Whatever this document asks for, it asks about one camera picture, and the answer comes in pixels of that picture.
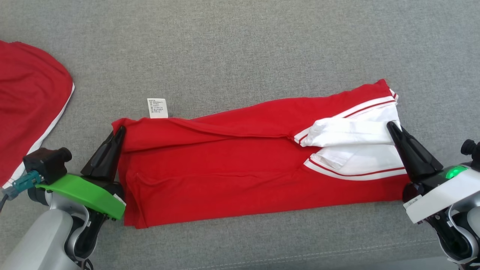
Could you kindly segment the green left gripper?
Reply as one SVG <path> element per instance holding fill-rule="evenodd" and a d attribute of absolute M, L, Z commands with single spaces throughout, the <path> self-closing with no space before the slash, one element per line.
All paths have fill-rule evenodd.
<path fill-rule="evenodd" d="M 126 128 L 121 125 L 116 132 L 111 132 L 87 164 L 82 168 L 82 176 L 66 174 L 54 183 L 40 183 L 36 188 L 43 188 L 63 196 L 91 210 L 106 214 L 109 218 L 121 219 L 125 213 L 125 193 L 116 177 Z"/>

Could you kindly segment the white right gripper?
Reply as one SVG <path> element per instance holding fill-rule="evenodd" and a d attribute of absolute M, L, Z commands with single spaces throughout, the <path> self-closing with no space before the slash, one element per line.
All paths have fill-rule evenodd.
<path fill-rule="evenodd" d="M 386 128 L 394 142 L 410 181 L 418 183 L 434 176 L 443 165 L 403 127 L 393 121 Z M 447 167 L 434 180 L 444 181 L 425 195 L 418 195 L 403 204 L 409 219 L 418 223 L 444 209 L 469 212 L 479 207 L 480 174 L 467 165 Z"/>

